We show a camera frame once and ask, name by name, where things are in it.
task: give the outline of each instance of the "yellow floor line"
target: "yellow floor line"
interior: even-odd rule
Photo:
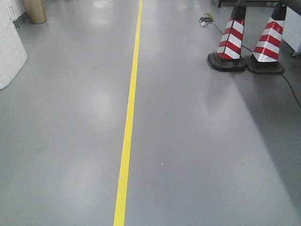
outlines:
[[[134,110],[135,110],[135,93],[136,93],[136,81],[137,81],[137,71],[138,71],[142,8],[143,8],[143,0],[140,0],[138,21],[137,21],[137,28],[136,28],[131,84],[130,84],[130,91],[129,91],[129,98],[128,98],[128,106],[127,106],[127,121],[126,121],[126,128],[125,128],[125,134],[123,140],[120,175],[119,175],[119,182],[118,182],[116,208],[115,208],[114,226],[124,226],[125,217],[126,217],[127,186],[128,186],[130,155],[131,155],[131,146],[132,146],[132,132],[133,132],[133,120],[134,120]]]

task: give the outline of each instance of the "brown cylinder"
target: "brown cylinder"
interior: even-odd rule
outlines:
[[[23,0],[30,23],[42,24],[47,21],[43,0]]]

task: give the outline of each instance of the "black rubber base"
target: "black rubber base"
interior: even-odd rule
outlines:
[[[243,58],[240,60],[223,61],[217,52],[210,53],[208,60],[212,68],[220,72],[241,72],[246,68],[246,63]]]
[[[263,66],[263,64],[254,60],[252,56],[245,56],[244,59],[247,69],[256,74],[282,74],[284,72],[284,68],[279,62],[264,63]]]

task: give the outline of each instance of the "red and white striped traffic cone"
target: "red and white striped traffic cone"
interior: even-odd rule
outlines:
[[[244,2],[240,1],[233,8],[217,51],[208,55],[210,65],[218,71],[243,71],[246,68],[246,63],[240,55],[246,17]]]
[[[249,71],[256,74],[282,74],[278,62],[279,48],[286,16],[286,6],[278,4],[251,56],[244,57]]]

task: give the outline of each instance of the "gray floor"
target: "gray floor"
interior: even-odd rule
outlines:
[[[0,225],[113,224],[137,0],[49,1],[0,91]],[[145,0],[126,226],[301,225],[301,111],[281,76],[207,63],[232,3]],[[273,8],[247,8],[253,49]],[[301,99],[300,59],[279,61]],[[249,54],[243,49],[242,55]]]

